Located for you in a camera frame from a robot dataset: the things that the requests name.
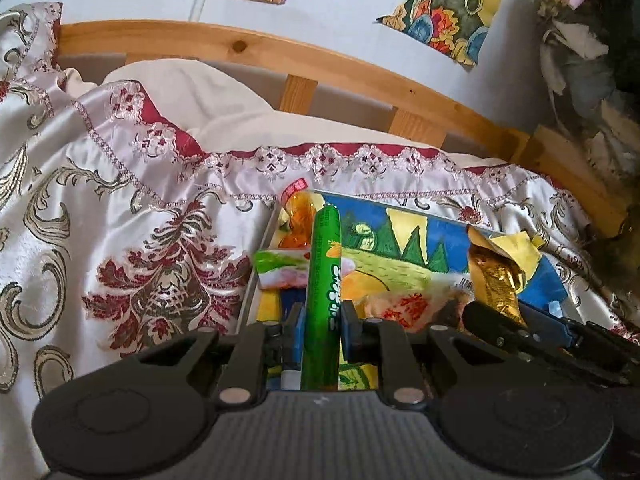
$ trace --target wooden rail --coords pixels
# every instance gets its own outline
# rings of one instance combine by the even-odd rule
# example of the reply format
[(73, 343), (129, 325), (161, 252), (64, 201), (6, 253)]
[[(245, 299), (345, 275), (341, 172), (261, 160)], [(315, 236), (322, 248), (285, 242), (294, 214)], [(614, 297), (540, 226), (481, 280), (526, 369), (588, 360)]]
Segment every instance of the wooden rail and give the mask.
[(448, 133), (462, 134), (491, 156), (548, 173), (582, 203), (606, 235), (617, 233), (624, 200), (614, 200), (566, 160), (558, 134), (529, 137), (493, 124), (452, 99), (379, 66), (299, 41), (241, 28), (193, 22), (118, 20), (63, 25), (58, 53), (126, 54), (126, 63), (181, 57), (222, 61), (287, 74), (280, 110), (308, 113), (318, 83), (391, 105), (387, 131), (441, 147)]

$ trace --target bed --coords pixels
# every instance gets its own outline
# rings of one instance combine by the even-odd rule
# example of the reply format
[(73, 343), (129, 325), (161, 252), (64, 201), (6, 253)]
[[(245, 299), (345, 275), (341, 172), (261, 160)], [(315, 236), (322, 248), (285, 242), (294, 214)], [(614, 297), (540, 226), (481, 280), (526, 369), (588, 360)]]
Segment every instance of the bed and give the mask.
[[(492, 124), (409, 79), (334, 52), (201, 23), (60, 27), (60, 4), (0, 15), (0, 468), (40, 478), (38, 400), (75, 376), (197, 327), (238, 329), (250, 270), (287, 188), (527, 230), (562, 312), (628, 338), (590, 269), (588, 225), (625, 215), (553, 132)], [(61, 56), (124, 53), (101, 85)], [(286, 73), (279, 110), (198, 60)], [(318, 83), (392, 105), (386, 132), (306, 116)], [(488, 159), (439, 148), (456, 133)]]

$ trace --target snack wrapper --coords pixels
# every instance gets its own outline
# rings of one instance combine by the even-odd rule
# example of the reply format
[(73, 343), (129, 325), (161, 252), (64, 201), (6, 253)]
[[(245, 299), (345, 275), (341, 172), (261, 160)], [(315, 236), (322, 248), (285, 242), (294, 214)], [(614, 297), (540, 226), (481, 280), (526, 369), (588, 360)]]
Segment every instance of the snack wrapper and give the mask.
[(316, 207), (310, 191), (301, 190), (288, 196), (284, 211), (289, 219), (289, 232), (280, 241), (281, 249), (299, 249), (311, 245)]
[[(458, 327), (465, 305), (473, 301), (472, 285), (466, 274), (434, 274), (423, 290), (369, 294), (354, 302), (365, 317), (397, 321), (407, 332), (419, 332), (430, 322)], [(447, 310), (450, 321), (440, 320)]]
[(540, 241), (530, 240), (526, 232), (487, 238), (471, 225), (466, 233), (471, 241), (468, 263), (476, 299), (526, 326), (516, 295), (538, 268)]
[[(266, 249), (254, 254), (254, 268), (262, 290), (306, 288), (309, 281), (307, 249)], [(340, 259), (340, 276), (353, 272), (356, 264), (348, 258)]]

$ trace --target green tree drawing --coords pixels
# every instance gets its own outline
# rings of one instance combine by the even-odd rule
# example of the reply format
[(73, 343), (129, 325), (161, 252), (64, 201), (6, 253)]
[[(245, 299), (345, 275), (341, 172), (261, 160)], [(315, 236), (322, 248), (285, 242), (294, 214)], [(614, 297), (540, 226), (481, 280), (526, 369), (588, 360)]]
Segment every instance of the green tree drawing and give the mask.
[(412, 231), (409, 241), (402, 252), (402, 259), (406, 262), (424, 267), (424, 259), (420, 250), (420, 228), (418, 226)]
[(347, 211), (344, 216), (340, 217), (340, 230), (342, 234), (342, 245), (352, 249), (358, 248), (360, 237), (353, 231), (356, 222), (353, 212)]
[(447, 251), (444, 249), (442, 242), (438, 243), (436, 250), (429, 256), (427, 269), (433, 272), (449, 272), (449, 264), (447, 263)]
[(340, 364), (340, 372), (338, 375), (340, 380), (339, 390), (369, 390), (369, 378), (367, 377), (361, 365), (352, 365), (348, 363)]
[(391, 219), (388, 216), (386, 217), (386, 222), (376, 231), (376, 247), (373, 252), (387, 258), (400, 259), (400, 246), (396, 240)]

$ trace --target satin bedspread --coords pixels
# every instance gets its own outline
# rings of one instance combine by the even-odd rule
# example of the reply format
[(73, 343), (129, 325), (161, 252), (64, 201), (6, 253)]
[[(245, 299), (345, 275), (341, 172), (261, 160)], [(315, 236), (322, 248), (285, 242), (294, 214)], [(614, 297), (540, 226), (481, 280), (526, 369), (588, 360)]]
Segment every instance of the satin bedspread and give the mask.
[[(60, 12), (59, 4), (36, 4), (0, 14), (4, 480), (46, 472), (31, 414), (62, 381), (199, 326), (236, 329), (249, 255), (279, 195), (299, 178), (316, 189), (537, 234), (569, 293), (565, 315), (635, 337), (580, 250), (588, 219), (546, 178), (480, 160), (462, 168), (439, 150), (397, 144), (309, 139), (205, 152), (137, 81), (73, 98), (55, 61)], [(638, 321), (637, 313), (624, 315)]]

